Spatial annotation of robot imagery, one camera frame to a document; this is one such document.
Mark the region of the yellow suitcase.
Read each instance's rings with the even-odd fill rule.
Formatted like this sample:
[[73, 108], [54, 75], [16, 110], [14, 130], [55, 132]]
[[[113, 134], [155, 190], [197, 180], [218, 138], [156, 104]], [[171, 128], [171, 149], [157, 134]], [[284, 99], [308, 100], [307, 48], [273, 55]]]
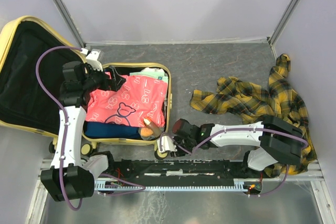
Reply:
[[[1, 125], [39, 133], [54, 138], [54, 145], [59, 130], [58, 106], [40, 87], [35, 73], [38, 58], [47, 50], [56, 46], [72, 46], [43, 20], [33, 16], [22, 16], [8, 22], [1, 31]], [[48, 90], [56, 95], [64, 77], [61, 68], [71, 61], [86, 62], [81, 53], [67, 49], [61, 52], [51, 52], [51, 58], [41, 62], [41, 79]], [[165, 72], [167, 91], [164, 102], [160, 106], [153, 106], [152, 110], [142, 114], [141, 118], [149, 118], [154, 112], [163, 113], [163, 129], [169, 128], [169, 118], [172, 109], [172, 80], [169, 69], [156, 62], [110, 62], [102, 65], [104, 69], [115, 67], [118, 74], [129, 77], [128, 74], [140, 72], [145, 68], [161, 68]], [[154, 156], [158, 160], [167, 158], [169, 152], [160, 153], [156, 140], [142, 140], [138, 138], [118, 137], [98, 138], [86, 135], [87, 124], [82, 128], [82, 138], [91, 145], [91, 154], [98, 144], [110, 145], [154, 145]]]

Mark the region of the pink printed garment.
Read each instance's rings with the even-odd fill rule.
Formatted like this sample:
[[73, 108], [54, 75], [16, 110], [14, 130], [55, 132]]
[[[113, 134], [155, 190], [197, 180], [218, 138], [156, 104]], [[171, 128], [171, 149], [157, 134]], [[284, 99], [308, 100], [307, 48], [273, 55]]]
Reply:
[[125, 76], [118, 91], [95, 90], [90, 93], [87, 122], [143, 127], [144, 119], [165, 125], [162, 111], [167, 83], [146, 76]]

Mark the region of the orange makeup sponge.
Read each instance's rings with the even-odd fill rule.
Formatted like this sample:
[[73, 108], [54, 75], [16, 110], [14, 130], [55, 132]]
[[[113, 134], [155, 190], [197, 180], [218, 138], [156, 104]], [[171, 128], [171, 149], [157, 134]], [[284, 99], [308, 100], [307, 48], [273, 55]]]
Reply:
[[140, 136], [142, 138], [150, 137], [153, 135], [153, 131], [147, 127], [140, 128]]

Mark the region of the mint green flowered cloth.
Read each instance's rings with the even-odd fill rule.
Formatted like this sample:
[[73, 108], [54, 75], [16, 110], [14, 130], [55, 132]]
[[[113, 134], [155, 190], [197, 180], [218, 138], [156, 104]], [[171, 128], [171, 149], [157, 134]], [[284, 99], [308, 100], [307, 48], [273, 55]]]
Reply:
[[162, 80], [165, 83], [169, 82], [168, 74], [162, 68], [144, 68], [138, 72], [131, 72], [129, 76], [146, 76], [157, 80]]

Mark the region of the blue garment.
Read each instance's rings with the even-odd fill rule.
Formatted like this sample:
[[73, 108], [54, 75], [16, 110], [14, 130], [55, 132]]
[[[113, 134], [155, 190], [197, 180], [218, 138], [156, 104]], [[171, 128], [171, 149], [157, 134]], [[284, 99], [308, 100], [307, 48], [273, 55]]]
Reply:
[[140, 138], [138, 127], [112, 123], [86, 122], [83, 130], [90, 138]]

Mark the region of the white garment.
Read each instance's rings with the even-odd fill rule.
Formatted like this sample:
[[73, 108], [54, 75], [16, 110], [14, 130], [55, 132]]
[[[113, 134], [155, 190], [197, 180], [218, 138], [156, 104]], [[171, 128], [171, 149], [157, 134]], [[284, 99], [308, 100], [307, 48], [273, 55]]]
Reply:
[[154, 74], [157, 76], [165, 76], [166, 73], [162, 68], [144, 68], [141, 72], [146, 73], [146, 74]]

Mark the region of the grey garment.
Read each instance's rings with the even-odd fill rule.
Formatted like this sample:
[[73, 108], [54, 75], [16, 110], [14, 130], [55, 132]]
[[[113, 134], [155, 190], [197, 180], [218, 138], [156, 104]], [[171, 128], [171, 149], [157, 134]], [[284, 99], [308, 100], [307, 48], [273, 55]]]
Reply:
[[141, 139], [144, 140], [144, 141], [152, 141], [152, 140], [157, 139], [157, 136], [155, 136], [155, 135], [150, 135], [150, 136], [141, 135]]

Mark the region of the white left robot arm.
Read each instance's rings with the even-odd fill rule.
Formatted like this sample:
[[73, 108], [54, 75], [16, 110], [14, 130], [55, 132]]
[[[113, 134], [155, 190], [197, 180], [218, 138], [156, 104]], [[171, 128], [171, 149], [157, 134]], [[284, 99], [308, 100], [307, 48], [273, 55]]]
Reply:
[[94, 69], [90, 64], [72, 61], [62, 67], [64, 82], [60, 97], [60, 126], [56, 151], [50, 169], [41, 173], [41, 182], [54, 201], [82, 200], [91, 197], [96, 179], [112, 176], [116, 164], [109, 151], [95, 154], [82, 164], [82, 129], [87, 115], [90, 93], [97, 89], [118, 91], [126, 82], [114, 67]]

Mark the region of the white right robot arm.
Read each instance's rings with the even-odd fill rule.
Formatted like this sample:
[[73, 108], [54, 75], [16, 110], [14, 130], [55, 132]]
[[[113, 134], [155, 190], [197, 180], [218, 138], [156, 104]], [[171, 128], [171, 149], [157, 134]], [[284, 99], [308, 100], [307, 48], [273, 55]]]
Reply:
[[173, 136], [162, 137], [176, 155], [192, 154], [197, 149], [241, 145], [252, 146], [241, 164], [246, 177], [264, 172], [269, 177], [279, 176], [290, 166], [301, 163], [301, 152], [308, 147], [298, 127], [275, 116], [264, 116], [260, 121], [245, 125], [214, 123], [192, 125], [185, 119], [175, 122]]

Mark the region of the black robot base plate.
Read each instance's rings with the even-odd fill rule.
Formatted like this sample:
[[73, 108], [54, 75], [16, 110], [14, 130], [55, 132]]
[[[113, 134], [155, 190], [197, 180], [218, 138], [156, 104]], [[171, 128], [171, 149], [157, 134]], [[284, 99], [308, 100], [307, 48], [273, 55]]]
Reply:
[[232, 186], [234, 179], [259, 179], [262, 174], [229, 160], [115, 161], [105, 174], [145, 187]]

